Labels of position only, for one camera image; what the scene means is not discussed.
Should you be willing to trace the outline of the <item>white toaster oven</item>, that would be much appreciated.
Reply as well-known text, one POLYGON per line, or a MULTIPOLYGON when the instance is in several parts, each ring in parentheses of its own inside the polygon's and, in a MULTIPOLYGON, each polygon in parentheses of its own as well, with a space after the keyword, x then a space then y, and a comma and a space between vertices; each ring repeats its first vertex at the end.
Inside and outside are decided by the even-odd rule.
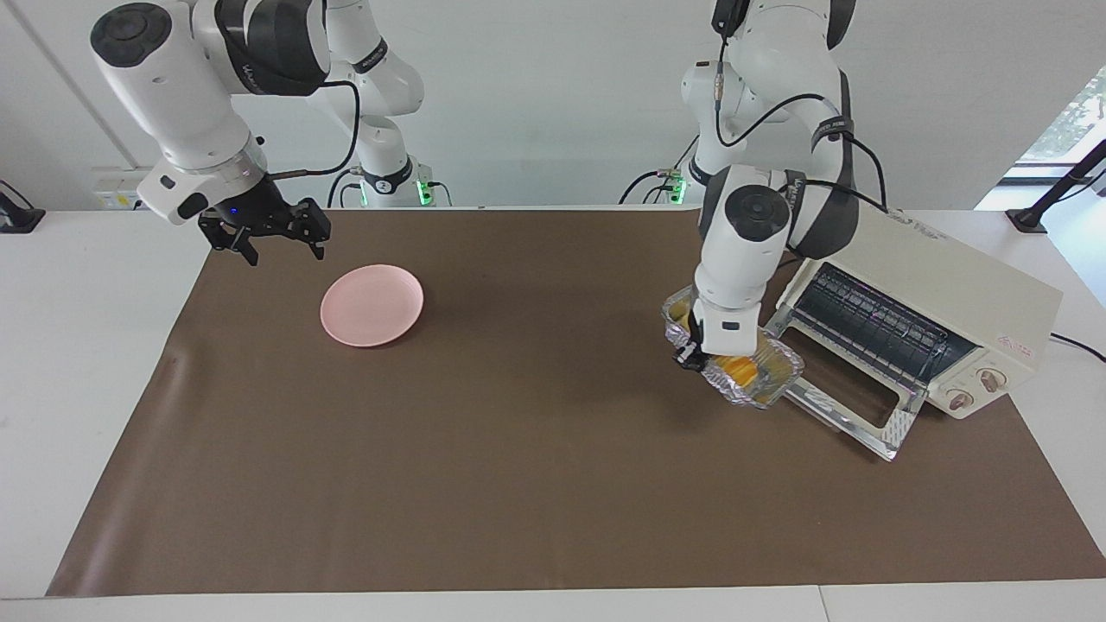
POLYGON ((851 243, 803 265, 778 307, 793 308, 823 263, 975 343, 975 353, 927 387, 926 401, 956 419, 984 410, 1033 377, 1063 300, 1058 289, 904 212, 885 215, 865 208, 851 243), (1006 388, 987 393, 978 379, 981 369, 1006 374, 1006 388), (948 390, 970 393, 975 400, 972 410, 949 413, 948 390))

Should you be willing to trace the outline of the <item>aluminium foil tray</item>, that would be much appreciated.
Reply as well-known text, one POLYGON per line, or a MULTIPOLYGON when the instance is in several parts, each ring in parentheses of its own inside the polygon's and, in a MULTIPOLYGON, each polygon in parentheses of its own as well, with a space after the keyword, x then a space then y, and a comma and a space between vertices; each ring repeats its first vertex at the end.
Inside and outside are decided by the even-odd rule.
MULTIPOLYGON (((686 346, 688 342, 688 330, 684 319, 686 319, 686 314, 690 314, 692 291, 691 286, 686 287, 677 291, 676 294, 669 296, 661 305, 661 318, 666 324, 666 339, 675 348, 674 359, 676 359, 676 350, 686 346)), ((804 370, 804 362, 792 349, 779 341, 778 338, 771 336, 762 326, 759 326, 758 331, 761 331, 773 342, 779 349, 779 353, 787 359, 789 367, 785 374, 758 379, 747 390, 738 385, 734 379, 726 374, 714 362, 708 361, 702 371, 695 371, 695 373, 705 379, 707 385, 719 392, 729 404, 738 407, 769 410, 786 393, 789 387, 799 381, 804 370)))

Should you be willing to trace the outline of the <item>pink round plate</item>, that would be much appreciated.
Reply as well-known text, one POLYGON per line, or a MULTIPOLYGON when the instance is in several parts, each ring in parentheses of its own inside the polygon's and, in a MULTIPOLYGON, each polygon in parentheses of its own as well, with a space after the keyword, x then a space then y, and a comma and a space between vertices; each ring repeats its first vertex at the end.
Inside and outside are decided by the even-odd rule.
POLYGON ((364 265, 340 276, 321 298, 328 338, 356 349, 386 346, 415 326, 425 308, 420 281, 398 265, 364 265))

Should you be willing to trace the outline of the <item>golden sliced bread loaf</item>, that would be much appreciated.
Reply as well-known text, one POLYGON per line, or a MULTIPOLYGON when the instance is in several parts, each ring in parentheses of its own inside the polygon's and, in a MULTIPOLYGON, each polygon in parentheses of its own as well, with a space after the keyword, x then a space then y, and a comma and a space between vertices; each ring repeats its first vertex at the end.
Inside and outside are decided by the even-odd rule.
POLYGON ((708 361, 714 362, 738 385, 749 390, 758 379, 773 377, 773 375, 785 374, 789 369, 789 361, 779 353, 779 349, 761 331, 757 334, 757 353, 754 357, 722 357, 722 355, 709 355, 705 359, 705 367, 708 361))

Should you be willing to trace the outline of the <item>glass oven door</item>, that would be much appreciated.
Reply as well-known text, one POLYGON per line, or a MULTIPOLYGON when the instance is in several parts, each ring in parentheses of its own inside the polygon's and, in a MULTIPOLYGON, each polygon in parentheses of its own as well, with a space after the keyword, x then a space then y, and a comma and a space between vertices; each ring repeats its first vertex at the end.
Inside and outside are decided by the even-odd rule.
POLYGON ((860 442, 865 448, 880 456, 883 460, 888 463, 895 460, 901 449, 902 440, 912 428, 912 423, 920 410, 924 410, 925 400, 928 397, 927 386, 909 375, 902 375, 900 369, 877 357, 869 350, 858 346, 857 342, 825 326, 824 323, 802 314, 796 308, 789 304, 779 305, 778 311, 766 322, 766 331, 771 336, 781 339, 790 329, 799 330, 799 333, 813 339, 818 346, 830 351, 832 357, 838 362, 844 362, 874 379, 881 386, 893 390, 898 402, 890 410, 885 424, 874 425, 849 407, 842 405, 836 397, 814 385, 808 379, 797 379, 786 390, 785 397, 830 428, 860 442))

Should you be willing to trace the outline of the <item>small black desk clamp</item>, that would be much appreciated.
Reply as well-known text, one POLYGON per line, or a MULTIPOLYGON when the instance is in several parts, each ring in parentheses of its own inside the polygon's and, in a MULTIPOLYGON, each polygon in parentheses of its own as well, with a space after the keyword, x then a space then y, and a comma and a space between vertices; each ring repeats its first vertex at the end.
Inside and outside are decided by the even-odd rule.
POLYGON ((45 217, 19 189, 0 180, 0 234, 28 235, 35 231, 45 217))

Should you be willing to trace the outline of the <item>metal oven rack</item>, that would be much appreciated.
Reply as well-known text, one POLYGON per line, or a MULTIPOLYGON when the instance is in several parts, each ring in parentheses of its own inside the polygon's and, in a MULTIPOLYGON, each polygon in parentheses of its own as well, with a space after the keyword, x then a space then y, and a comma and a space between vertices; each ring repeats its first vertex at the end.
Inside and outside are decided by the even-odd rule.
POLYGON ((834 265, 822 265, 793 308, 794 317, 904 387, 928 387, 978 350, 834 265))

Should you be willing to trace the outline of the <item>brown table mat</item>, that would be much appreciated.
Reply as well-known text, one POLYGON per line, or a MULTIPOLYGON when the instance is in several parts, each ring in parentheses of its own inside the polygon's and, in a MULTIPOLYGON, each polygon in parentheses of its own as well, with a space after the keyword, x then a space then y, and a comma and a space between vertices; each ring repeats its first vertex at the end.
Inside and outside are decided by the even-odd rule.
POLYGON ((1106 576, 1010 400, 886 463, 672 362, 693 212, 331 212, 324 260, 210 252, 51 597, 646 589, 1106 576), (425 308, 344 346, 321 298, 425 308))

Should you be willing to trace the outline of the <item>white wall socket box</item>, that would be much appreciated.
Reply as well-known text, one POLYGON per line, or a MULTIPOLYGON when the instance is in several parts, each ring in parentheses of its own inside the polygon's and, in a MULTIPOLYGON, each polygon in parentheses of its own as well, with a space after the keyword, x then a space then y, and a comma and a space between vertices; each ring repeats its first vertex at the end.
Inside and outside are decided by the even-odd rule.
POLYGON ((149 205, 139 197, 138 186, 150 172, 150 167, 94 167, 93 194, 100 203, 100 209, 149 210, 149 205))

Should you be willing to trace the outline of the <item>window with green view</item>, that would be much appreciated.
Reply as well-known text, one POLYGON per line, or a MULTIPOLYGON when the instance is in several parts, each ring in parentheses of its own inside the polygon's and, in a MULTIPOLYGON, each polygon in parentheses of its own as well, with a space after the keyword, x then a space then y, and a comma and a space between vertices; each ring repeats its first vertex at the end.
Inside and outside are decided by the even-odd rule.
POLYGON ((1106 139, 1106 66, 1091 77, 1001 178, 1001 185, 1058 180, 1106 139))

